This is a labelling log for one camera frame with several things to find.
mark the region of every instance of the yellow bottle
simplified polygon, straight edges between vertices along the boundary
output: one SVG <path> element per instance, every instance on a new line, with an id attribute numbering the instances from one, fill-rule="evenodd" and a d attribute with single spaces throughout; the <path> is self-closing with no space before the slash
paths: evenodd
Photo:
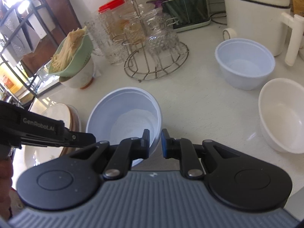
<path id="1" fill-rule="evenodd" d="M 11 72 L 9 67 L 5 64 L 0 66 L 0 81 L 5 84 L 5 86 L 15 94 L 22 88 L 22 83 L 17 79 L 17 77 Z"/>

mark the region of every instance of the black metal rack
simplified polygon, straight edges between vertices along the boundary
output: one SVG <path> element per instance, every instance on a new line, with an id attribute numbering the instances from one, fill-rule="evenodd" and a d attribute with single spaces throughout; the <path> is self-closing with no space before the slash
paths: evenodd
<path id="1" fill-rule="evenodd" d="M 10 13 L 12 13 L 13 11 L 16 11 L 16 13 L 18 13 L 17 9 L 20 6 L 20 4 L 22 2 L 24 2 L 26 0 L 22 0 L 16 4 L 14 4 L 5 14 L 5 16 L 0 20 L 0 26 L 2 26 L 5 22 L 5 20 L 8 18 L 8 16 L 10 15 Z M 30 72 L 33 76 L 32 77 L 27 77 L 23 72 L 22 72 L 22 68 L 26 68 L 26 65 L 23 64 L 21 65 L 20 63 L 17 64 L 16 68 L 17 71 L 27 80 L 26 83 L 23 81 L 23 79 L 19 76 L 19 74 L 12 68 L 12 66 L 9 64 L 9 62 L 4 58 L 3 56 L 3 52 L 4 50 L 9 46 L 9 44 L 11 43 L 12 39 L 17 35 L 17 33 L 19 32 L 19 30 L 22 29 L 22 26 L 28 21 L 28 19 L 30 18 L 31 15 L 35 15 L 37 20 L 39 21 L 40 25 L 42 26 L 42 28 L 44 29 L 44 31 L 46 32 L 47 36 L 50 38 L 51 42 L 54 44 L 54 46 L 57 48 L 59 46 L 59 44 L 56 42 L 56 39 L 54 38 L 54 36 L 52 35 L 52 33 L 50 32 L 50 30 L 48 29 L 47 25 L 45 24 L 45 22 L 43 21 L 43 19 L 41 18 L 38 10 L 41 8 L 46 8 L 48 13 L 50 14 L 55 26 L 57 28 L 59 28 L 59 30 L 61 31 L 61 33 L 66 36 L 66 33 L 63 31 L 62 27 L 60 26 L 59 22 L 57 21 L 56 17 L 54 16 L 51 8 L 49 7 L 49 5 L 47 4 L 47 2 L 45 0 L 41 0 L 41 5 L 35 7 L 32 0 L 27 0 L 29 2 L 29 8 L 30 8 L 30 12 L 28 13 L 28 15 L 22 19 L 22 21 L 20 22 L 20 24 L 18 25 L 18 27 L 14 30 L 14 32 L 12 33 L 12 35 L 7 39 L 7 41 L 5 42 L 5 45 L 3 46 L 2 51 L 0 52 L 0 57 L 2 59 L 2 62 L 0 63 L 0 66 L 2 64 L 6 64 L 7 67 L 12 71 L 12 73 L 16 76 L 16 78 L 22 83 L 22 85 L 34 96 L 34 97 L 40 97 L 43 94 L 45 94 L 46 92 L 48 92 L 49 90 L 55 88 L 56 86 L 60 85 L 59 82 L 54 83 L 53 85 L 51 85 L 50 87 L 48 87 L 47 89 L 43 90 L 42 92 L 38 92 L 38 87 L 40 86 L 40 84 L 42 83 L 41 81 L 39 81 L 37 84 L 34 83 L 36 78 L 38 77 L 37 73 L 32 73 L 28 68 L 26 69 L 28 72 Z"/>

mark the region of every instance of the white bowl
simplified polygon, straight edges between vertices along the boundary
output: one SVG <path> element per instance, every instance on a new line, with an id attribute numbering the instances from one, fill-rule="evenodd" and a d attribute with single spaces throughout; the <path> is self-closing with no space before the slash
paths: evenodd
<path id="1" fill-rule="evenodd" d="M 66 87 L 83 88 L 90 83 L 94 75 L 94 62 L 90 58 L 88 63 L 73 77 L 59 77 L 59 81 Z"/>
<path id="2" fill-rule="evenodd" d="M 304 153 L 304 87 L 278 78 L 267 82 L 259 95 L 262 134 L 280 152 Z"/>
<path id="3" fill-rule="evenodd" d="M 54 104 L 41 113 L 42 116 L 62 120 L 64 126 L 71 129 L 72 114 L 70 108 L 61 103 Z M 63 147 L 39 147 L 39 146 L 25 146 L 24 162 L 27 168 L 42 164 L 46 161 L 58 158 Z"/>
<path id="4" fill-rule="evenodd" d="M 263 45 L 249 39 L 228 39 L 215 50 L 224 79 L 233 87 L 252 90 L 265 84 L 276 61 Z"/>
<path id="5" fill-rule="evenodd" d="M 162 113 L 156 99 L 147 91 L 136 87 L 124 87 L 106 95 L 90 114 L 86 132 L 96 141 L 107 140 L 111 145 L 123 139 L 142 137 L 143 130 L 150 130 L 151 155 L 160 140 Z M 142 159 L 132 162 L 132 166 Z"/>

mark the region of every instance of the stacked plates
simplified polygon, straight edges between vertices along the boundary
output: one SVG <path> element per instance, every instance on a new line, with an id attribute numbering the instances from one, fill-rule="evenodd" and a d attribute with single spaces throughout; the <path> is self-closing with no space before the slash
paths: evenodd
<path id="1" fill-rule="evenodd" d="M 63 120 L 65 127 L 70 131 L 79 132 L 81 129 L 77 110 L 71 105 L 55 104 L 46 109 L 42 115 L 55 120 Z M 26 167 L 30 168 L 72 151 L 74 151 L 74 148 L 26 146 L 24 161 Z"/>

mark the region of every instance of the kitchen counter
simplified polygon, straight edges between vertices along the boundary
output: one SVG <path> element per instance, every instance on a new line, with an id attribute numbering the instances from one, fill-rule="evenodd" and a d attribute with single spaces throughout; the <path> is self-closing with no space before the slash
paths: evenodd
<path id="1" fill-rule="evenodd" d="M 164 78 L 139 83 L 125 74 L 123 66 L 107 66 L 87 89 L 69 89 L 61 85 L 36 99 L 32 111 L 41 112 L 52 103 L 70 104 L 78 110 L 82 131 L 85 131 L 92 109 L 106 94 L 121 87 L 140 87 L 159 102 L 163 128 L 167 128 L 172 137 L 188 138 L 193 143 L 213 139 L 277 165 L 290 175 L 292 193 L 295 193 L 304 186 L 304 154 L 279 153 L 270 148 L 259 128 L 260 89 L 235 89 L 222 78 L 214 51 L 222 41 L 223 28 L 211 24 L 179 33 L 180 40 L 190 49 L 189 58 L 180 69 Z M 270 79 L 284 77 L 304 85 L 304 62 L 298 57 L 294 66 L 288 67 L 284 63 L 285 52 L 276 57 Z M 165 160 L 161 150 L 158 147 L 148 160 L 134 169 L 178 169 L 178 161 Z M 22 152 L 16 152 L 13 186 L 25 170 Z"/>

